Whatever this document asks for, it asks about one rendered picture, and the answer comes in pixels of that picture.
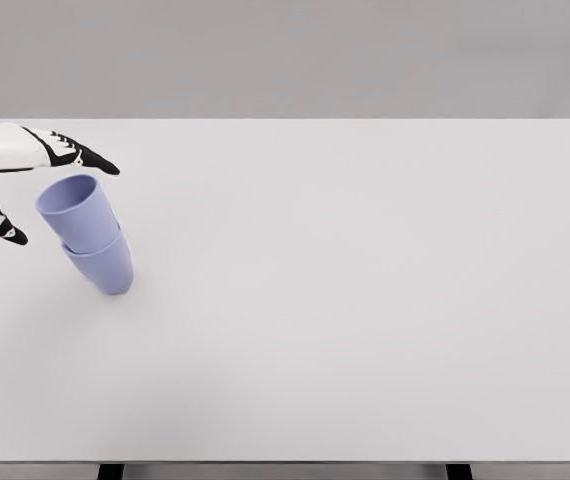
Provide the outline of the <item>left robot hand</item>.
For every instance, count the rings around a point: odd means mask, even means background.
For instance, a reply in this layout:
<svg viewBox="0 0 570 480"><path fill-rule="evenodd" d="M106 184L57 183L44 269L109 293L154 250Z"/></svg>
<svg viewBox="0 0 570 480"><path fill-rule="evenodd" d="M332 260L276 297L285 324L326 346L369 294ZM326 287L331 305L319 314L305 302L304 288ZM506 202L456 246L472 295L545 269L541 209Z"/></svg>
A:
<svg viewBox="0 0 570 480"><path fill-rule="evenodd" d="M78 165L118 176L119 168L78 140L53 130L0 122L0 174ZM0 207L0 239L24 246L28 237Z"/></svg>

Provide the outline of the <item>blue plastic cup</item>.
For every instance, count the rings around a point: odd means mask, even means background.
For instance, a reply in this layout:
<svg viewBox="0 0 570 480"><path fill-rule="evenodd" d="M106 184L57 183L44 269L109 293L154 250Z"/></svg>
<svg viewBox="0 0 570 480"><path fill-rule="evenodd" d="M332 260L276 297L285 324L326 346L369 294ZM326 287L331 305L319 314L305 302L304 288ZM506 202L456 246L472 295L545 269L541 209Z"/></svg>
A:
<svg viewBox="0 0 570 480"><path fill-rule="evenodd" d="M131 253L122 230L108 245L94 252L76 253L65 243L61 248L80 274L101 293L124 294L133 284Z"/></svg>
<svg viewBox="0 0 570 480"><path fill-rule="evenodd" d="M88 174L63 178L35 203L38 213L73 252L87 254L109 245L119 223L98 180Z"/></svg>

